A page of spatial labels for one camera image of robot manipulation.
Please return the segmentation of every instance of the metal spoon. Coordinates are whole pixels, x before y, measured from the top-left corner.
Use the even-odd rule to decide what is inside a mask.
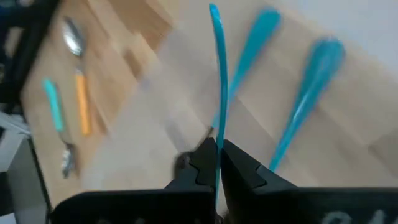
[[[90,112],[87,97],[87,79],[83,72],[83,54],[85,52],[86,42],[82,31],[76,23],[69,17],[65,17],[63,27],[63,39],[70,52],[78,56],[81,60],[80,66],[76,70],[76,90],[79,104],[80,129],[83,135],[91,133]]]

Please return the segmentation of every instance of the white wall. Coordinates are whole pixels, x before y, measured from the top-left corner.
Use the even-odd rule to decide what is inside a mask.
[[[398,71],[398,1],[279,0]]]

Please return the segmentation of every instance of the teal spoon handle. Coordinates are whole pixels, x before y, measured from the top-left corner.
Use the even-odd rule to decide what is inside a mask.
[[[272,35],[279,28],[280,14],[273,8],[267,7],[263,9],[254,24],[252,25],[249,35],[246,39],[239,62],[235,68],[231,85],[228,88],[228,104],[231,103],[239,87],[241,86],[250,68],[257,60],[261,50],[271,39]],[[212,128],[218,125],[218,116],[215,114],[213,118]]]
[[[48,78],[45,78],[43,80],[42,84],[43,84],[43,89],[44,89],[45,93],[47,94],[47,98],[49,99],[51,115],[52,115],[55,129],[58,132],[62,132],[64,129],[64,123],[63,123],[63,119],[62,119],[62,109],[60,106],[60,98],[58,95],[57,87]]]
[[[327,37],[315,42],[286,129],[272,156],[269,165],[271,171],[275,171],[278,167],[295,133],[312,112],[322,90],[335,76],[344,56],[344,46],[336,38]]]

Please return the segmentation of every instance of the wooden surface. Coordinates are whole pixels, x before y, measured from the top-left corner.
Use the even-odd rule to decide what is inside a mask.
[[[269,3],[215,3],[224,21],[231,73],[251,22]],[[69,0],[61,6],[22,99],[53,206],[82,190],[165,186],[175,155],[192,149],[211,123],[218,75],[208,2],[180,6],[171,0]],[[226,130],[226,138],[265,165],[283,132],[308,50],[314,40],[330,35],[273,6],[283,15],[281,29],[239,91]],[[63,15],[90,33],[85,70],[96,122],[89,138],[79,133],[73,82],[78,61],[63,44]],[[397,74],[343,42],[346,62],[278,173],[301,186],[397,186]],[[79,176],[67,180],[60,173],[63,144],[50,119],[43,77],[59,85],[79,149]]]

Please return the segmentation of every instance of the wooden table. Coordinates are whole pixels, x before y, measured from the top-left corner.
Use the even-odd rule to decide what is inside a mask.
[[[115,120],[121,105],[136,89],[145,65],[153,60],[166,63],[167,60],[159,56],[158,49],[161,48],[161,44],[165,41],[164,37],[169,32],[176,30],[180,37],[187,38],[184,43],[195,43],[192,48],[197,51],[192,51],[193,54],[203,53],[204,55],[199,55],[197,58],[212,59],[214,63],[210,67],[216,70],[212,30],[208,29],[208,24],[205,24],[209,21],[208,14],[198,15],[195,12],[197,9],[206,8],[207,2],[196,2],[197,7],[185,11],[187,14],[198,16],[198,19],[183,21],[196,22],[195,26],[184,26],[184,23],[180,23],[177,29],[172,29],[176,26],[178,14],[176,12],[179,11],[176,7],[179,4],[175,1],[133,2],[65,1],[53,22],[52,30],[25,87],[22,102],[32,128],[37,155],[53,206],[82,191],[79,171],[85,169],[85,166],[91,162],[100,147],[101,140],[112,134],[106,133],[101,118],[106,120],[105,123],[112,123]],[[243,30],[249,29],[252,20],[248,18],[252,18],[256,10],[265,3],[263,0],[253,0],[250,6],[243,6],[238,0],[235,2],[236,5],[223,0],[217,3],[223,9],[221,13],[225,18],[226,34],[229,37],[227,39],[229,61],[234,62],[238,57],[240,44],[244,42]],[[245,146],[251,155],[261,158],[261,162],[267,162],[283,131],[301,80],[303,62],[309,47],[319,36],[328,34],[300,15],[278,5],[272,5],[280,9],[283,15],[282,27],[277,38],[268,46],[267,56],[261,58],[251,78],[239,92],[240,106],[231,112],[231,117],[234,118],[228,122],[227,129],[227,137]],[[236,16],[237,12],[242,12],[239,15],[241,20],[237,19],[239,22],[228,25],[227,21]],[[84,138],[79,132],[72,76],[78,59],[68,52],[62,40],[61,20],[64,15],[76,19],[90,33],[85,55],[85,71],[90,85],[91,111],[95,122],[93,134],[88,138]],[[297,185],[396,186],[398,185],[398,169],[395,165],[395,158],[398,156],[396,74],[386,70],[381,63],[366,55],[354,44],[348,41],[344,43],[347,49],[346,62],[338,78],[327,89],[318,107],[292,143],[279,174]],[[176,54],[176,57],[175,60],[182,61],[184,54]],[[176,64],[176,67],[160,72],[189,71],[191,67],[184,67],[185,65],[187,63],[180,66]],[[193,72],[192,75],[200,75],[198,72]],[[41,80],[44,77],[50,77],[59,86],[69,131],[78,146],[78,172],[69,179],[63,179],[60,172],[64,145],[50,119],[50,108],[41,87]],[[173,82],[164,79],[161,81],[168,84]],[[174,94],[184,96],[184,89],[179,87],[186,83],[182,81],[179,84],[181,85],[176,85],[173,89]],[[129,109],[131,108],[124,108],[124,112],[118,115],[120,123],[129,123]],[[198,124],[191,125],[185,127],[184,134],[188,138],[189,136],[199,138],[200,134],[191,132],[198,127]],[[123,129],[123,125],[116,124],[115,131],[129,132],[132,128],[124,125]],[[122,145],[126,147],[132,144],[128,139],[118,137],[115,136],[119,145],[113,147]],[[197,141],[197,138],[191,138],[192,142]],[[109,147],[99,152],[97,161],[90,169],[101,168],[109,159],[113,149]],[[125,154],[119,151],[110,159],[123,156]],[[118,178],[109,177],[106,180],[117,182],[128,178],[129,175],[132,175],[131,172],[125,170]],[[113,187],[128,189],[131,186],[116,183],[110,188]]]

